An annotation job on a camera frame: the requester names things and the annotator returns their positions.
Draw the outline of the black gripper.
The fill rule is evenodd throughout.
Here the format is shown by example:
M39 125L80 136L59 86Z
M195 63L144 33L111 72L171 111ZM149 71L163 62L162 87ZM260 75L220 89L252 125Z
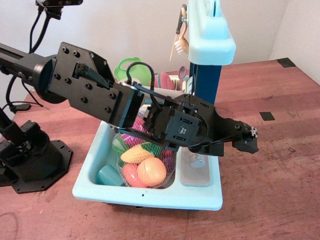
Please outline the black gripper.
M187 147L193 153L223 156L225 142L241 152L260 150L256 128L221 117L213 104L190 94L152 103L145 113L144 128L150 141L172 151Z

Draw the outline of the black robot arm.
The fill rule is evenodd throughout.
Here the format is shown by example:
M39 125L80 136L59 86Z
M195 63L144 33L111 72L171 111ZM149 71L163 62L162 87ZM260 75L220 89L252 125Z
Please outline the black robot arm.
M84 113L166 150L187 147L222 156L224 143L256 153L257 130L221 117L213 104L192 94L165 96L132 80L116 82L107 61L94 52L63 42L57 55L44 57L2 44L0 70L20 77L49 103L69 101Z

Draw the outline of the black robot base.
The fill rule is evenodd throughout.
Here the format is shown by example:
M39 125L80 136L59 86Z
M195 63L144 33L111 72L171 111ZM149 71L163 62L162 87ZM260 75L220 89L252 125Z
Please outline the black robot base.
M0 112L0 185L16 193L45 191L69 170L73 152L34 121L18 126Z

